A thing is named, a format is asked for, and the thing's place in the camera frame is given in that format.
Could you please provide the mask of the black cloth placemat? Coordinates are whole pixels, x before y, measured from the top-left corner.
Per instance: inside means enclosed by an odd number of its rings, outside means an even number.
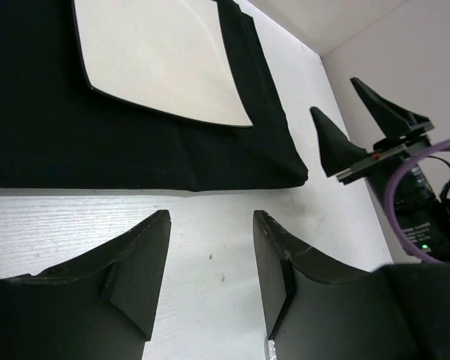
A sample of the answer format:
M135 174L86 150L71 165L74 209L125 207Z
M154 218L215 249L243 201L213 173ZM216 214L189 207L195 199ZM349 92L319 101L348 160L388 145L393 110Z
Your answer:
M217 2L251 127L181 120L86 82L72 1L0 1L0 188L227 191L302 186L254 20Z

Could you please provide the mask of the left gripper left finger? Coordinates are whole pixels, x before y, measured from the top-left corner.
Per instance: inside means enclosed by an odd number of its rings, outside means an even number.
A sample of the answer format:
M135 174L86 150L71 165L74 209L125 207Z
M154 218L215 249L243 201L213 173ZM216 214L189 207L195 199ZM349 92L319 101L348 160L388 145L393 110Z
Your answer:
M156 211L39 274L0 279L0 359L141 359L170 233L170 213Z

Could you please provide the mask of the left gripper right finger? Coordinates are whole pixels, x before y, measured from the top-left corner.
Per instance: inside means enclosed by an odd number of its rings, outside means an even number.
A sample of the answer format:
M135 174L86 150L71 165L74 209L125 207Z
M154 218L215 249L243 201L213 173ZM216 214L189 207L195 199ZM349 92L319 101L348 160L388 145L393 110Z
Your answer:
M450 264L366 272L253 214L267 337L279 359L450 359Z

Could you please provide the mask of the square white plate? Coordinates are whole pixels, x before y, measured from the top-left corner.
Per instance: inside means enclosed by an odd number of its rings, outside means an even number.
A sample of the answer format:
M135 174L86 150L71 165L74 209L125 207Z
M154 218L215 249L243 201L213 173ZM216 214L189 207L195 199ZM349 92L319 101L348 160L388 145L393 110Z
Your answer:
M216 1L74 1L89 86L195 122L249 128Z

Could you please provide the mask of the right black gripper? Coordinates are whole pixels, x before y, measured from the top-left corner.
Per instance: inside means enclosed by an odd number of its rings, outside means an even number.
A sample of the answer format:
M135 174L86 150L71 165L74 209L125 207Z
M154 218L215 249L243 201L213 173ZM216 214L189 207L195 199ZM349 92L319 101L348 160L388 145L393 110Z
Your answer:
M384 185L405 161L431 146L428 132L434 125L428 117L381 97L359 78L353 77L350 82L384 135L400 138L380 140L368 153L350 142L324 112L312 106L310 114L318 137L321 165L328 177L336 175L344 185L372 178Z

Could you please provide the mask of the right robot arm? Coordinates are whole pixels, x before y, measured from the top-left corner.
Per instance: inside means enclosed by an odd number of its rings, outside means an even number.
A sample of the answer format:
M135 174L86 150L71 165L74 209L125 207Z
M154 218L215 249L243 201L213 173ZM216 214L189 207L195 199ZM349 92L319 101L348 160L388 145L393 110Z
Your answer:
M434 125L428 117L386 100L360 79L353 77L351 83L385 137L367 151L350 142L322 110L311 107L325 174L344 185L365 179L380 206L393 205L400 229L418 251L450 263L450 179L435 194L421 167L414 165L386 199L386 186L399 166L432 146L428 132ZM444 164L450 169L450 162Z

